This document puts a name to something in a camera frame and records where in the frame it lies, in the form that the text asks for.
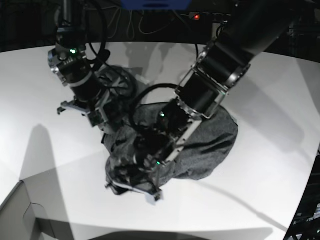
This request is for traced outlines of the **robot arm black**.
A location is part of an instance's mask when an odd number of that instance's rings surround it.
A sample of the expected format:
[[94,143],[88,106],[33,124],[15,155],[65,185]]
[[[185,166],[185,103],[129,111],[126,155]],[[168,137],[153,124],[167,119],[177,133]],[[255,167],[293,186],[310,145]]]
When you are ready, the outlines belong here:
[[[88,59],[86,54],[86,45],[90,43],[88,5],[97,10],[102,27],[100,48],[94,53],[95,59]],[[71,89],[74,98],[60,104],[57,108],[58,115],[67,110],[75,110],[92,121],[106,122],[121,110],[121,102],[126,98],[119,93],[123,87],[117,82],[110,82],[105,77],[102,66],[122,81],[126,78],[107,63],[107,40],[107,18],[98,1],[62,1],[55,46],[48,52],[48,65],[62,85]]]
[[238,125],[221,103],[264,52],[300,15],[303,0],[251,0],[212,39],[178,85],[140,93],[115,134],[106,187],[115,195],[155,196],[171,179],[201,180],[233,148]]

